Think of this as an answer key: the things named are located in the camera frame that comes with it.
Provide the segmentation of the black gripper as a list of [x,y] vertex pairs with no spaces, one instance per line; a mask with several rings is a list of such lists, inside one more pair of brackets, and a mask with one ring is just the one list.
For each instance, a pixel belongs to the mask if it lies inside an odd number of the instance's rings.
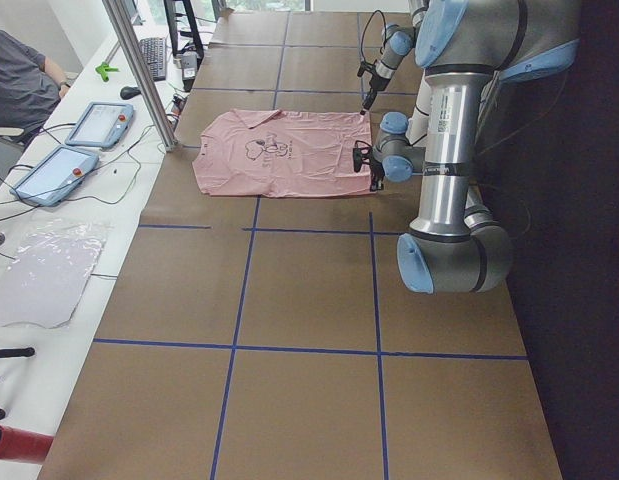
[[354,171],[359,173],[363,166],[368,166],[370,169],[370,191],[382,191],[385,178],[382,163],[375,159],[371,144],[362,140],[356,140],[353,148]]
[[369,90],[362,101],[361,110],[370,111],[377,94],[384,91],[389,84],[389,69],[381,60],[376,60],[374,63],[361,60],[357,76],[361,78],[364,73],[369,73],[371,77]]

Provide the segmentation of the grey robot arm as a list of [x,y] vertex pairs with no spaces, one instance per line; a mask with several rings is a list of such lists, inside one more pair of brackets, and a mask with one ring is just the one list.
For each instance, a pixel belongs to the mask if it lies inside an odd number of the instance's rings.
[[387,25],[381,56],[361,62],[363,112],[406,56],[423,71],[413,113],[387,113],[375,142],[353,151],[355,166],[371,170],[372,190],[421,179],[417,216],[397,242],[409,290],[483,292],[506,278],[510,237],[470,184],[483,91],[569,68],[580,12],[577,1],[413,1],[410,25]]
[[[361,34],[359,45],[360,63],[357,76],[362,78],[365,73],[370,74],[369,90],[362,101],[361,115],[365,115],[371,110],[377,94],[386,90],[404,57],[415,48],[418,33],[428,8],[429,1],[410,1],[411,25],[409,27],[401,27],[394,23],[388,24],[384,12],[380,9],[371,13]],[[381,55],[374,62],[369,62],[364,54],[364,38],[368,26],[376,14],[381,16],[383,22]]]

